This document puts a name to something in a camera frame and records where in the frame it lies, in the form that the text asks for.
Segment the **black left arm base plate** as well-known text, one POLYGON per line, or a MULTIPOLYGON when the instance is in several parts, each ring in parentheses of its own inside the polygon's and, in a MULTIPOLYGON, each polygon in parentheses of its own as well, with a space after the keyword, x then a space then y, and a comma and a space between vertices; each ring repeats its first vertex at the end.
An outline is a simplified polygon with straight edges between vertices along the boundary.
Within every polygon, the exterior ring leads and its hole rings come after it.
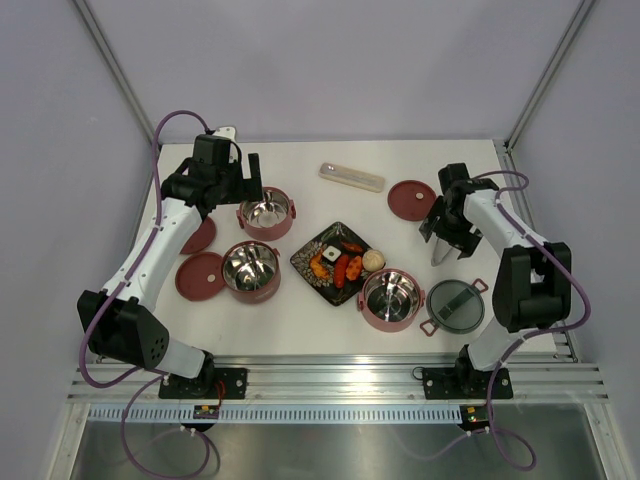
POLYGON ((249 371, 246 368, 213 368, 196 378, 170 374, 161 381, 158 396, 163 400, 242 400, 246 397, 249 371))

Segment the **red sausage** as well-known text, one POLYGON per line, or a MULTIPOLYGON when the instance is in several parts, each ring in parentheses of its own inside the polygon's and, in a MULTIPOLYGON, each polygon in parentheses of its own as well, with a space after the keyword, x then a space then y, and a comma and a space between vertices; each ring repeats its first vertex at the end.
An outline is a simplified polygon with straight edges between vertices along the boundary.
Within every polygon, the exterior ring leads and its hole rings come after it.
POLYGON ((337 289, 342 289, 346 279, 346 269, 349 264, 349 256, 342 254, 334 265, 333 284, 337 289))

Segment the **metal food tongs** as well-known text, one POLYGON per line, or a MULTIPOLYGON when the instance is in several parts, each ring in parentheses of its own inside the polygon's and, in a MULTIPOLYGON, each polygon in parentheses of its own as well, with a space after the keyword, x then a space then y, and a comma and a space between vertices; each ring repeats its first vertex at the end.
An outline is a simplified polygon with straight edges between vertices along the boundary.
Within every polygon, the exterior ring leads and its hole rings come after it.
POLYGON ((431 265, 434 267, 441 265, 450 254, 451 250, 452 247, 447 242, 437 238, 431 256, 431 265))

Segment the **white steamed bun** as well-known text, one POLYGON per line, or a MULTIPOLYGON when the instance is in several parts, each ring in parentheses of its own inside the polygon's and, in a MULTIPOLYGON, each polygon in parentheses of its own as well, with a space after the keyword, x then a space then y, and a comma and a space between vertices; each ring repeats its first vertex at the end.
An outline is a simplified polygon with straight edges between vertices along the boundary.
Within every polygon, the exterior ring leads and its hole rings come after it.
POLYGON ((362 255, 363 269, 368 272, 379 271, 385 264, 386 258, 379 250, 369 249, 362 255))

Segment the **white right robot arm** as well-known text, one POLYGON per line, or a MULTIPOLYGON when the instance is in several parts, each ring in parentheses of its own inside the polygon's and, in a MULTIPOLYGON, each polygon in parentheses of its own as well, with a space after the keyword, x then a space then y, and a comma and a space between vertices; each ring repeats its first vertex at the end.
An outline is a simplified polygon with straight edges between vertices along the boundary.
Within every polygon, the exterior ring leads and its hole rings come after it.
POLYGON ((456 389, 476 396, 491 387, 508 357, 529 339, 561 331, 571 311, 570 248, 537 234, 501 200, 489 173, 473 177, 463 163, 438 173, 442 193, 419 231, 425 240, 471 257, 482 240, 500 259, 493 318, 465 345, 453 367, 456 389))

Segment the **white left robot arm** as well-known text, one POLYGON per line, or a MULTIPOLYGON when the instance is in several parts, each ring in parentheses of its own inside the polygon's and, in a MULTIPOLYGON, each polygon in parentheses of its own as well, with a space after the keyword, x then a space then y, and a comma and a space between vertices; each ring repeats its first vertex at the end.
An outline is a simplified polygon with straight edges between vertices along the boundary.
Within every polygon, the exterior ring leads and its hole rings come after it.
POLYGON ((165 179, 154 180, 156 212, 128 257, 97 292, 84 291, 77 309, 84 337, 79 350, 83 379, 99 388, 86 363, 89 353, 181 377, 195 398, 215 388, 203 350, 175 340, 154 311, 182 248, 209 214, 261 196, 259 157, 243 155, 236 130, 222 127, 198 135, 190 156, 165 179))

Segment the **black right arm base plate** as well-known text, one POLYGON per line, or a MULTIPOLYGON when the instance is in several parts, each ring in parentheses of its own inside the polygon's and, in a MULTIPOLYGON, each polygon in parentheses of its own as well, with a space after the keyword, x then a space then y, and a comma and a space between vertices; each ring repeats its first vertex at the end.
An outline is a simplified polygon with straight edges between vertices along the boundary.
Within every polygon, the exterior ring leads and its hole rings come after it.
MULTIPOLYGON (((421 383, 427 400, 486 400, 492 378, 492 372, 460 374, 454 367, 418 366, 411 375, 421 383)), ((501 368, 492 383, 491 398, 509 400, 513 397, 509 371, 501 368)))

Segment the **dark red lid under arm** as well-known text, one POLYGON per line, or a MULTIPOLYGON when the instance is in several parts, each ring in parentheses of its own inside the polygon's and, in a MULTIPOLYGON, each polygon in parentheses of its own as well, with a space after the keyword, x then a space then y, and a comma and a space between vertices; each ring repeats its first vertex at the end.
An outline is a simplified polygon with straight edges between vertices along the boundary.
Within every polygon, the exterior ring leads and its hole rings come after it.
POLYGON ((182 255, 191 255, 205 250, 215 240, 217 228, 214 220, 207 217, 200 227, 189 237, 180 253, 182 255))

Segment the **orange roasted meat piece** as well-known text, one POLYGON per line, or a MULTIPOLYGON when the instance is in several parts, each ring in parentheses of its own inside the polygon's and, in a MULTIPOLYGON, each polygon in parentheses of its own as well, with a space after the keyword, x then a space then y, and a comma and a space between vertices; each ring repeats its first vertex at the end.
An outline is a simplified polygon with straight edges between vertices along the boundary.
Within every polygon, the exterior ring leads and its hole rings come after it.
POLYGON ((315 278, 323 281, 329 281, 332 279, 331 272, 322 263, 321 252, 317 253, 310 259, 309 266, 315 278))

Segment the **orange fried chicken piece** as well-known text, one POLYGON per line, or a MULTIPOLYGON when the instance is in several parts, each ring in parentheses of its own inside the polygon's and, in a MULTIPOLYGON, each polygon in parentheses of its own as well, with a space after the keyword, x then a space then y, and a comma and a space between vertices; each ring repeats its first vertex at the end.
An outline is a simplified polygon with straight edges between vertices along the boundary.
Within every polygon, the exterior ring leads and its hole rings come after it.
POLYGON ((361 256, 355 256, 350 259, 346 268, 346 278, 349 281, 356 281, 363 270, 363 262, 361 256))

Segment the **orange shrimp food piece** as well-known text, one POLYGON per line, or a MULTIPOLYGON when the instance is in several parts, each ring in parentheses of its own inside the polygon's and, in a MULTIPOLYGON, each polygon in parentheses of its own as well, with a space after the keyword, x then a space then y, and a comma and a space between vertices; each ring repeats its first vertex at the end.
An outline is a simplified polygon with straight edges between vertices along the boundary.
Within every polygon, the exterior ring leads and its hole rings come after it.
POLYGON ((354 252, 354 253, 363 253, 364 249, 362 246, 360 246, 359 244, 356 243, 349 243, 349 242, 342 242, 342 246, 350 252, 354 252))

